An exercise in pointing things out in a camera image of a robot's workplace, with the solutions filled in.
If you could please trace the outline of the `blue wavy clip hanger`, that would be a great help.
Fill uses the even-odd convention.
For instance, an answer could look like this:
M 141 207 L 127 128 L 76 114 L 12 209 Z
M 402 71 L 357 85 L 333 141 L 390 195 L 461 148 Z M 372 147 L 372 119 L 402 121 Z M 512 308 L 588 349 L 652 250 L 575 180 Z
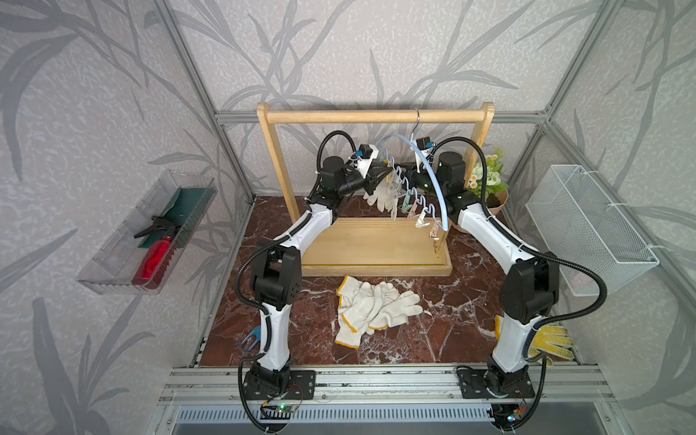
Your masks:
M 393 170 L 391 174 L 397 175 L 401 179 L 402 183 L 404 182 L 404 179 L 402 178 L 402 164 L 404 163 L 398 163 L 395 157 L 391 155 L 390 152 L 384 150 L 384 145 L 386 145 L 386 142 L 389 139 L 397 139 L 406 143 L 413 151 L 413 154 L 415 156 L 415 153 L 419 151 L 416 146 L 415 140 L 416 132 L 420 124 L 422 123 L 422 115 L 421 111 L 418 108 L 414 109 L 414 111 L 416 113 L 416 121 L 414 122 L 414 126 L 411 129 L 409 137 L 406 137 L 400 133 L 390 133 L 382 137 L 382 139 L 380 139 L 380 141 L 378 141 L 377 143 L 379 157 L 383 158 L 386 161 L 386 165 L 388 167 L 391 167 L 391 169 Z M 422 168 L 425 168 L 425 170 L 427 170 L 433 182 L 438 182 L 438 184 L 435 185 L 436 195 L 426 196 L 425 194 L 417 193 L 415 190 L 406 191 L 402 187 L 402 195 L 400 199 L 403 199 L 402 205 L 406 205 L 409 207 L 408 212 L 410 213 L 411 218 L 415 216 L 415 213 L 417 211 L 419 212 L 416 218 L 416 227 L 425 228 L 427 226 L 430 226 L 431 236 L 436 237 L 440 230 L 443 233 L 448 232 L 451 226 L 451 220 L 447 216 L 447 208 L 445 203 L 445 196 L 442 190 L 442 185 L 440 184 L 440 181 L 438 181 L 437 179 L 436 170 L 432 167 L 429 161 L 429 157 L 427 159 L 423 159 Z

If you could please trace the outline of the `white glove hung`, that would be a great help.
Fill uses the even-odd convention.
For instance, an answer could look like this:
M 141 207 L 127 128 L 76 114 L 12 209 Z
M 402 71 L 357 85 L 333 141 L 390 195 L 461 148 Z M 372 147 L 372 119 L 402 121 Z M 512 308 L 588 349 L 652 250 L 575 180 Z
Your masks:
M 376 317 L 373 317 L 369 322 L 370 334 L 374 331 L 407 324 L 410 317 L 420 315 L 423 312 L 423 308 L 420 306 L 421 299 L 413 291 L 400 293 L 393 284 L 386 282 L 378 284 L 378 288 L 382 291 L 384 304 Z
M 372 194 L 365 192 L 364 199 L 369 206 L 377 206 L 380 212 L 387 211 L 396 215 L 401 192 L 401 179 L 397 175 L 390 174 L 380 182 Z

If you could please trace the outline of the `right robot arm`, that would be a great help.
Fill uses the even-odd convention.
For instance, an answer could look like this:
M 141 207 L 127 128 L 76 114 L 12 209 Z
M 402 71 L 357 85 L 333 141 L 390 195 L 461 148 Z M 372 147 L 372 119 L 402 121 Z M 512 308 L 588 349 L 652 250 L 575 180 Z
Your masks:
M 464 179 L 456 179 L 455 171 L 463 165 L 460 156 L 448 163 L 444 170 L 435 170 L 431 160 L 442 146 L 451 142 L 462 142 L 471 146 L 481 160 L 481 175 L 478 186 L 468 188 Z M 455 136 L 432 144 L 420 145 L 418 141 L 407 141 L 417 160 L 409 166 L 408 181 L 425 192 L 433 192 L 442 208 L 443 221 L 456 222 L 467 230 L 506 273 L 500 290 L 500 304 L 503 308 L 503 323 L 498 344 L 489 357 L 487 383 L 490 389 L 503 389 L 517 382 L 527 373 L 530 363 L 544 357 L 542 353 L 531 356 L 529 351 L 534 339 L 542 328 L 555 322 L 580 318 L 597 311 L 608 295 L 605 280 L 593 270 L 572 261 L 556 257 L 553 253 L 543 253 L 533 248 L 493 216 L 488 208 L 489 176 L 486 157 L 476 142 Z M 415 172 L 425 170 L 427 181 L 416 181 Z M 549 315 L 552 306 L 559 299 L 560 268 L 565 266 L 591 278 L 598 286 L 599 294 L 589 306 L 565 315 Z

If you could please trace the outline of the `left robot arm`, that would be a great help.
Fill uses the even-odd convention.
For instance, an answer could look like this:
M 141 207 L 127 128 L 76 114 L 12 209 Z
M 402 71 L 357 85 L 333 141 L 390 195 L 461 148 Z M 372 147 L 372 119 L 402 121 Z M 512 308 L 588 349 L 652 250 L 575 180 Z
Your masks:
M 316 179 L 306 198 L 306 212 L 280 236 L 260 246 L 236 277 L 240 302 L 259 311 L 259 354 L 246 357 L 245 378 L 277 390 L 290 381 L 289 317 L 303 281 L 302 257 L 319 235 L 337 221 L 346 199 L 359 190 L 372 193 L 390 168 L 371 144 L 357 146 L 343 130 L 326 135 L 316 156 Z

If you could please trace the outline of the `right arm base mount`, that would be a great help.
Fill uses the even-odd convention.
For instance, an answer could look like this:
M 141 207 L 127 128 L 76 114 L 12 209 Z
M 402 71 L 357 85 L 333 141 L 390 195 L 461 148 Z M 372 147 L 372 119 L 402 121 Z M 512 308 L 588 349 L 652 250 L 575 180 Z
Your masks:
M 455 374 L 463 399 L 534 399 L 534 387 L 527 367 L 505 373 L 497 366 L 476 369 L 467 365 L 456 368 Z

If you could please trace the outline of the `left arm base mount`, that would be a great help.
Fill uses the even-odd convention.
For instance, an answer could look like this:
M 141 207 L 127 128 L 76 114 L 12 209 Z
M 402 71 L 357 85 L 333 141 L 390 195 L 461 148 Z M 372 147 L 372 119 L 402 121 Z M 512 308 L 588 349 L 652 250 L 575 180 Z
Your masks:
M 261 371 L 245 374 L 242 388 L 247 400 L 269 400 L 286 395 L 289 399 L 311 400 L 314 398 L 316 371 L 289 370 L 284 372 Z

